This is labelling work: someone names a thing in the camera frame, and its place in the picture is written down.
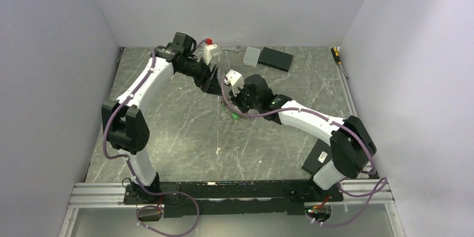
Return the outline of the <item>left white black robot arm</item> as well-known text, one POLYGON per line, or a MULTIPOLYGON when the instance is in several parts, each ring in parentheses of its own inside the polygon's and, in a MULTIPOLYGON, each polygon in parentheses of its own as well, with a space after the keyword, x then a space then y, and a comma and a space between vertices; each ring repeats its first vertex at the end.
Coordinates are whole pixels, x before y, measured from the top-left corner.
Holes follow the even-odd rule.
POLYGON ((211 39, 197 42, 178 32, 166 46, 152 49, 146 67, 122 95, 102 104, 104 155, 107 159, 125 159, 131 181, 140 186, 138 195, 144 202, 154 203, 161 194, 159 174, 146 151, 150 130, 145 115, 150 101, 176 73, 191 77, 203 93, 221 95, 214 63, 221 52, 211 39), (109 155, 107 144, 118 151, 116 156, 109 155))

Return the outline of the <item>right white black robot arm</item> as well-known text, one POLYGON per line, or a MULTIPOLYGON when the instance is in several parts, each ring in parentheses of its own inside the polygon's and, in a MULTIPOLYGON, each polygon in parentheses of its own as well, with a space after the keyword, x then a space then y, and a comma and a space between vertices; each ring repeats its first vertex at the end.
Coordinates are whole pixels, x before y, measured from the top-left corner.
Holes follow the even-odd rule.
POLYGON ((323 200, 330 188, 345 178, 357 178, 367 164, 369 175, 375 174, 373 157, 376 147, 363 122, 356 116, 334 117, 303 106, 289 96, 275 94, 259 74, 247 78, 236 71, 229 71, 222 79, 223 86, 231 88, 224 96, 225 103, 234 113, 250 117, 250 110, 280 125, 302 130, 315 136, 329 147, 321 167, 312 175, 308 185, 309 196, 323 200))

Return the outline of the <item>translucent white plastic box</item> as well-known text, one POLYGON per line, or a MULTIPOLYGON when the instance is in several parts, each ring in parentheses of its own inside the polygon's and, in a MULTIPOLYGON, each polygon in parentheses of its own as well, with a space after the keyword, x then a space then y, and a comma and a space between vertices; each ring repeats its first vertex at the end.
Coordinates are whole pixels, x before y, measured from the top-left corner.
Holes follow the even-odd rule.
POLYGON ((243 64, 250 67, 256 67, 258 64, 260 52, 261 52, 261 49, 247 47, 245 55, 244 55, 244 59, 243 59, 243 64))

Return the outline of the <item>black flat rectangular box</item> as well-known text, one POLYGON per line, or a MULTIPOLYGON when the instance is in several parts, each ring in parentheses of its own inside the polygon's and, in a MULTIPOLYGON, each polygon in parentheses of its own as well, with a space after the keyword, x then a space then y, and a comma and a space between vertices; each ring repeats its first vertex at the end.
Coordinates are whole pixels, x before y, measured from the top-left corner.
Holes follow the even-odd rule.
POLYGON ((258 64, 288 72, 293 61, 293 55, 275 49, 264 47, 260 52, 258 64))

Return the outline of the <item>silver open-end wrench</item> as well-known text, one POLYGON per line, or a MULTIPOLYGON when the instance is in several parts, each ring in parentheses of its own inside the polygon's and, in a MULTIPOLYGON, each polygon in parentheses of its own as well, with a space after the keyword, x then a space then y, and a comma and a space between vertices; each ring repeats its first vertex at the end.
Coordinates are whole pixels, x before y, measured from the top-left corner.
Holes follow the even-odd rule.
POLYGON ((243 50, 243 46, 241 45, 237 45, 237 46, 222 46, 221 47, 222 50, 225 50, 225 51, 233 51, 233 52, 241 52, 243 50))

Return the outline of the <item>yellow black screwdriver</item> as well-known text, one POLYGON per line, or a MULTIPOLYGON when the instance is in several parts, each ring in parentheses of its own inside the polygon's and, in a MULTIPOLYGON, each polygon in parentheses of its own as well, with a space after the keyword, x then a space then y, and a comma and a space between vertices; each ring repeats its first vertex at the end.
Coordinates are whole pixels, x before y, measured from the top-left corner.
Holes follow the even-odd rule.
POLYGON ((345 72, 344 67, 342 66, 342 61, 341 61, 341 58, 340 58, 338 47, 332 47, 331 48, 331 53, 332 53, 332 56, 333 56, 333 60, 335 61, 336 65, 338 66, 340 71, 343 73, 345 79, 349 79, 347 73, 345 72))

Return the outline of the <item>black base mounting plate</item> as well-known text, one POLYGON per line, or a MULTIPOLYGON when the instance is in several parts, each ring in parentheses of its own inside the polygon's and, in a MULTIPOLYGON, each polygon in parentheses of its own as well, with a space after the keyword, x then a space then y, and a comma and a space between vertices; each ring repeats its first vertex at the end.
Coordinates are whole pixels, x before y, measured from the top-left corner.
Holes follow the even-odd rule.
POLYGON ((125 205, 164 206, 166 218, 188 215, 285 213, 303 215, 311 204, 341 202, 336 185, 317 188, 306 179, 267 181, 161 182, 163 196, 152 196, 138 185, 125 187, 125 205))

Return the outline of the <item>aluminium extrusion rail frame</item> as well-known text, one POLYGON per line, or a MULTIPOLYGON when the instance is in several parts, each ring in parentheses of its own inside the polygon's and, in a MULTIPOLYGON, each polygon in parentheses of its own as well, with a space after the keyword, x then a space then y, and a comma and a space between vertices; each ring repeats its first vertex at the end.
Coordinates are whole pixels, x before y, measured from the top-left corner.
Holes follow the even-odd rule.
MULTIPOLYGON (((342 181, 341 187, 347 192, 359 194, 370 192, 377 184, 377 179, 352 179, 342 181)), ((120 183, 76 183, 67 206, 67 212, 59 236, 72 236, 75 219, 81 208, 135 208, 140 205, 124 204, 125 188, 120 183)), ((350 204, 363 204, 365 198, 343 196, 344 207, 350 204)), ((389 184, 375 193, 371 204, 384 204, 390 228, 394 236, 406 236, 395 205, 395 198, 389 184)))

